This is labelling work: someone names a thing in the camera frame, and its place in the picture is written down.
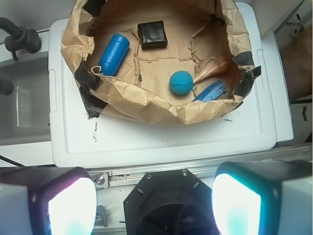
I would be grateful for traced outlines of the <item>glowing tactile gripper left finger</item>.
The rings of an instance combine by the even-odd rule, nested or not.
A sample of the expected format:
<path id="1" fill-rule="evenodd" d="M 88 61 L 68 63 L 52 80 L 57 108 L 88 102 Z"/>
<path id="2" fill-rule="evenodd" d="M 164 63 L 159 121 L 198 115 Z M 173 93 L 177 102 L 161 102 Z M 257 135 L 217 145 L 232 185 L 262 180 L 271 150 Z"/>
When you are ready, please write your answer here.
<path id="1" fill-rule="evenodd" d="M 96 188 L 82 167 L 6 167 L 0 170 L 2 235 L 90 235 Z"/>

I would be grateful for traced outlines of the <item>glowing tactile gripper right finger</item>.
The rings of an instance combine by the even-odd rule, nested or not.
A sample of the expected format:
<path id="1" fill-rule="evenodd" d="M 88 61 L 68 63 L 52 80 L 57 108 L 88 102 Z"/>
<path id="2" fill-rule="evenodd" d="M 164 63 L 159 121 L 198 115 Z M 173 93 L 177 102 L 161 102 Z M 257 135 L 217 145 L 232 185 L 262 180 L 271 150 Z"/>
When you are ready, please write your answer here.
<path id="1" fill-rule="evenodd" d="M 224 162 L 213 181 L 212 209 L 222 235 L 311 235 L 313 164 Z"/>

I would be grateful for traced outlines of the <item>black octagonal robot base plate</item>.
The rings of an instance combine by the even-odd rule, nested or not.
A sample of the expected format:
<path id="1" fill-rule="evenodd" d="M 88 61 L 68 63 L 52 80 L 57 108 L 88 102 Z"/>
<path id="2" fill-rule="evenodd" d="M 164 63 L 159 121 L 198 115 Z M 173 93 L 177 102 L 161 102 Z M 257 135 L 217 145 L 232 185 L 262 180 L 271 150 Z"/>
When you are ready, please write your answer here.
<path id="1" fill-rule="evenodd" d="M 129 235 L 218 235 L 212 189 L 187 169 L 148 172 L 124 200 Z"/>

